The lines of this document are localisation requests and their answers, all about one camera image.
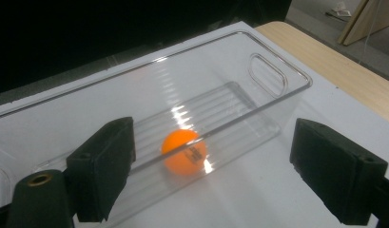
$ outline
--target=transparent plastic tray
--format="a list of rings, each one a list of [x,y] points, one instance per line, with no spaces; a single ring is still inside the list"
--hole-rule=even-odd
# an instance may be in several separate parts
[[[232,31],[89,85],[0,114],[0,204],[26,175],[66,168],[65,158],[105,123],[134,119],[137,161],[109,220],[112,227],[280,132],[311,79],[252,31]],[[172,131],[199,137],[172,153],[160,147]],[[203,141],[204,169],[170,173],[164,160]]]

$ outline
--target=cable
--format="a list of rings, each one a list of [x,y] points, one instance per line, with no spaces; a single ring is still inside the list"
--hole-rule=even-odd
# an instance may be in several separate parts
[[[378,13],[379,13],[379,9],[380,9],[380,4],[381,4],[381,0],[379,0],[378,8],[376,9],[375,16],[374,16],[374,18],[373,18],[371,27],[370,27],[370,29],[369,29],[369,33],[368,33],[368,35],[367,35],[367,37],[366,37],[366,40],[365,40],[365,44],[363,45],[362,55],[360,56],[360,61],[358,62],[359,65],[360,65],[360,63],[362,62],[363,57],[365,56],[366,47],[367,47],[367,45],[368,45],[368,41],[369,41],[370,35],[371,35],[371,33],[372,33],[373,26],[375,25],[376,19],[377,19],[377,17],[378,17]]]

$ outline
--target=orange ball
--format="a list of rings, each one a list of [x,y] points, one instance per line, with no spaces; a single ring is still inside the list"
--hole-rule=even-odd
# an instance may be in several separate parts
[[[162,154],[184,145],[198,138],[199,135],[192,130],[179,129],[170,133],[162,145]],[[165,160],[167,169],[179,175],[191,175],[204,168],[206,146],[204,141],[197,142],[190,147],[179,151]]]

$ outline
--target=oval handle cutout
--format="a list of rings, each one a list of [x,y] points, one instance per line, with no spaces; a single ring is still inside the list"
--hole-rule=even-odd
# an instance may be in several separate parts
[[[274,98],[281,97],[288,88],[288,80],[282,71],[260,54],[251,55],[248,72]]]

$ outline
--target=floor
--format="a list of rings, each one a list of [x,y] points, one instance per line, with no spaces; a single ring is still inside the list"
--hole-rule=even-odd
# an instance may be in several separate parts
[[[371,34],[346,47],[337,43],[346,22],[329,17],[325,13],[339,1],[292,0],[286,22],[325,43],[355,62],[369,68],[389,81],[389,27]],[[342,0],[353,13],[360,0]]]

